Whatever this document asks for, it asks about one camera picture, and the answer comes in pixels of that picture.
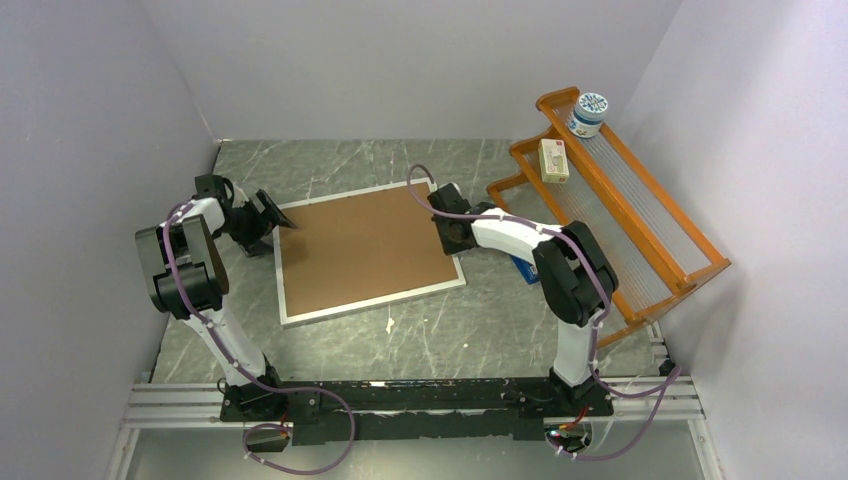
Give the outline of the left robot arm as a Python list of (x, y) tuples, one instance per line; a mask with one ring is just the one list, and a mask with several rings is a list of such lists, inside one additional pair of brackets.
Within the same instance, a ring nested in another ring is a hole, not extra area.
[(194, 330), (222, 367), (223, 416), (275, 419), (286, 410), (287, 395), (225, 302), (230, 283), (215, 241), (228, 236), (246, 257), (260, 257), (273, 251), (265, 240), (273, 230), (296, 225), (262, 189), (248, 195), (216, 174), (194, 182), (189, 200), (135, 234), (148, 295), (158, 311)]

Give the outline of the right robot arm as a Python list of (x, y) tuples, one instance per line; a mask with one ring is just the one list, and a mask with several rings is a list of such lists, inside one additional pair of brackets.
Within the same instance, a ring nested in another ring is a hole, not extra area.
[(590, 227), (536, 223), (493, 204), (472, 206), (457, 186), (445, 184), (427, 196), (444, 252), (473, 248), (506, 253), (532, 265), (550, 311), (559, 319), (558, 346), (549, 392), (553, 408), (572, 415), (588, 401), (595, 381), (595, 322), (619, 280)]

